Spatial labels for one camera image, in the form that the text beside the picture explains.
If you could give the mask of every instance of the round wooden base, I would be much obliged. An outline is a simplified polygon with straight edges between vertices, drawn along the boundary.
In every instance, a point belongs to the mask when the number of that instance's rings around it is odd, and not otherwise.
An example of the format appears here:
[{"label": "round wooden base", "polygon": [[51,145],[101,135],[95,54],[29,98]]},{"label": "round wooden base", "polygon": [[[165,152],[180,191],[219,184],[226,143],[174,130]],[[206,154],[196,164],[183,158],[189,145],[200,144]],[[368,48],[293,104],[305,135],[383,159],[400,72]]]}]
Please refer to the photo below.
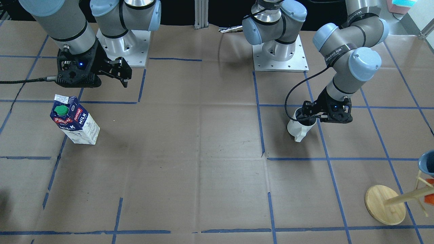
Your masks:
[{"label": "round wooden base", "polygon": [[405,204],[399,203],[384,206],[384,201],[394,198],[398,194],[387,186],[371,186],[365,195],[365,205],[369,213],[378,221],[387,225],[397,225],[405,218]]}]

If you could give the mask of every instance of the milk carton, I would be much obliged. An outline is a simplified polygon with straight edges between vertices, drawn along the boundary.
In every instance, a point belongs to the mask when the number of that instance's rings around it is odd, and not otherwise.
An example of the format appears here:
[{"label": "milk carton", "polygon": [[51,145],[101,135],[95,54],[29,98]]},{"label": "milk carton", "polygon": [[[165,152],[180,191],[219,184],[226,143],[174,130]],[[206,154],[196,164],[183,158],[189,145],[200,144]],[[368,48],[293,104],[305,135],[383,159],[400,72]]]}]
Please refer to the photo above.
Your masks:
[{"label": "milk carton", "polygon": [[95,145],[99,126],[75,96],[56,95],[50,117],[73,143]]}]

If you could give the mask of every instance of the white wall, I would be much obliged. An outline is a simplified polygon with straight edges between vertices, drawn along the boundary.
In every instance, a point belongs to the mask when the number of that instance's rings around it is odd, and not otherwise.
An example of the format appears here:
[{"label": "white wall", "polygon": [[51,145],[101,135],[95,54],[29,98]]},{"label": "white wall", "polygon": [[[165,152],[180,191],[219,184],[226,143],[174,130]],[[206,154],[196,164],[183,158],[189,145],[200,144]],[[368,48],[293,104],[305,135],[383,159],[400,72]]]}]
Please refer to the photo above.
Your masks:
[{"label": "white wall", "polygon": [[[418,28],[422,30],[434,19],[434,0],[418,0],[408,14]],[[434,47],[434,32],[427,37],[427,41]]]}]

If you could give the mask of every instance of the white mounting plate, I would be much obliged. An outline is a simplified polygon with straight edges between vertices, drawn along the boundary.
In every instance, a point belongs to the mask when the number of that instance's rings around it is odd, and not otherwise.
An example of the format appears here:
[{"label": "white mounting plate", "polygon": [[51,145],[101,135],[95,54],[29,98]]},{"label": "white mounting plate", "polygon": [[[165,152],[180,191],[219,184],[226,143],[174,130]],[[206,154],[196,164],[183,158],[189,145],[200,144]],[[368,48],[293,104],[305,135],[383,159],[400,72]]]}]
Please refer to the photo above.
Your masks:
[{"label": "white mounting plate", "polygon": [[296,40],[294,56],[284,62],[269,59],[262,51],[263,44],[253,46],[253,62],[256,71],[305,72],[309,70],[300,35]]},{"label": "white mounting plate", "polygon": [[[145,68],[148,60],[149,43],[151,42],[151,32],[147,30],[132,30],[137,37],[137,46],[134,47],[134,52],[126,55],[125,53],[119,53],[116,56],[107,54],[107,57],[111,60],[115,60],[118,57],[124,57],[128,65],[131,68]],[[96,37],[99,39],[104,37],[101,30],[98,29]]]}]

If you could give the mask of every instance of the green cap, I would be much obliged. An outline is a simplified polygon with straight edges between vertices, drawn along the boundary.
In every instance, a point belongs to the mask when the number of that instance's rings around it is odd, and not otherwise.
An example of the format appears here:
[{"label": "green cap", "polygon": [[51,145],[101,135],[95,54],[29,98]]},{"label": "green cap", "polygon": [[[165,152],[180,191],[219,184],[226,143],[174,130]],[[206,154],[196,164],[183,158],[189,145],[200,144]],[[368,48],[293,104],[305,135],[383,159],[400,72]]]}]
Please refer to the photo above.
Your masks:
[{"label": "green cap", "polygon": [[54,111],[57,113],[57,115],[59,116],[64,116],[68,113],[69,108],[65,105],[61,105],[61,106],[57,106]]}]

